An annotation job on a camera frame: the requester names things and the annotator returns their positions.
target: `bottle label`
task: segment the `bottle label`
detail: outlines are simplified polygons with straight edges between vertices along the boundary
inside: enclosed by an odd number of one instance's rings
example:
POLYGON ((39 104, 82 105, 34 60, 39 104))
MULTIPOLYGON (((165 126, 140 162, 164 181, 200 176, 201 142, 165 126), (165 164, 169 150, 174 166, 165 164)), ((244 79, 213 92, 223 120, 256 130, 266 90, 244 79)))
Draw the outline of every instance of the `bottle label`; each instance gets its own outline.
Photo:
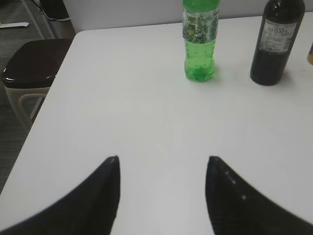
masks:
POLYGON ((274 23, 265 20, 260 50, 271 53, 285 53, 289 50, 297 23, 274 23))
POLYGON ((209 43, 216 39, 219 9, 206 12, 183 10, 183 37, 191 43, 209 43))

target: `floor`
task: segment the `floor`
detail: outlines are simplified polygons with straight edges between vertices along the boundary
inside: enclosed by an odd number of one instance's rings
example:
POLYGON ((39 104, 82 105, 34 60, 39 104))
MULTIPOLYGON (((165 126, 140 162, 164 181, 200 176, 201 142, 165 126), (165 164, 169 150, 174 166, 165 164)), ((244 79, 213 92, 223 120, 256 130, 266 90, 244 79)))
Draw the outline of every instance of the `floor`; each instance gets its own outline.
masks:
MULTIPOLYGON (((31 11, 36 14, 35 17, 44 35, 48 36, 47 28, 38 10, 31 3, 28 5, 31 11)), ((3 24, 30 23, 27 28, 0 30, 0 72, 2 72, 8 60, 23 44, 29 41, 40 40, 41 38, 26 9, 19 0, 0 0, 0 22, 3 24)), ((26 132, 8 103, 4 86, 0 82, 0 194, 26 136, 26 132)))

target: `chair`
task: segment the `chair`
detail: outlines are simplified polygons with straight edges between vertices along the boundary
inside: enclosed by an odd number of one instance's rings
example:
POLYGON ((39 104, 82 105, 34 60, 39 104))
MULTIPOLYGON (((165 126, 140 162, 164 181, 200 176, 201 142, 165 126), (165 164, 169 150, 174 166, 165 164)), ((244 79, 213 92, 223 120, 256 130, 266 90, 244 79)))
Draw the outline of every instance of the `chair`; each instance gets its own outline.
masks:
POLYGON ((8 62, 1 79, 9 102, 28 132, 71 45, 70 39, 50 39, 24 44, 8 62), (38 98, 31 115, 25 100, 38 98))

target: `black bottle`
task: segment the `black bottle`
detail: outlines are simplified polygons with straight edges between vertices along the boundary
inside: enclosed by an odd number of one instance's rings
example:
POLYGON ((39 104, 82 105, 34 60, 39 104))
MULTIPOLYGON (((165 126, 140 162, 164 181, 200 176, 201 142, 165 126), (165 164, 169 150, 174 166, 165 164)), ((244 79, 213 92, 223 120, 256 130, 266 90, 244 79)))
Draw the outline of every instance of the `black bottle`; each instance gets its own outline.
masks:
POLYGON ((265 86, 279 82, 304 13, 303 0, 269 0, 251 67, 254 82, 265 86))

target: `green liquid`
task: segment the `green liquid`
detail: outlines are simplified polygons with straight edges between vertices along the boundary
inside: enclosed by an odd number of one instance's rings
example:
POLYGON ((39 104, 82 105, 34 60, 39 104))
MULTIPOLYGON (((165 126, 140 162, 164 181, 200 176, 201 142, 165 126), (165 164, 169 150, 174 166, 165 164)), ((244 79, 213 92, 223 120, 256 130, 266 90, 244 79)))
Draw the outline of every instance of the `green liquid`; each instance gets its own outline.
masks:
POLYGON ((213 59, 215 40, 204 44, 194 44, 185 40, 185 45, 186 77, 196 82, 210 80, 215 73, 215 61, 213 59))
POLYGON ((183 5, 188 11, 204 12, 219 7, 220 0, 183 0, 183 5))

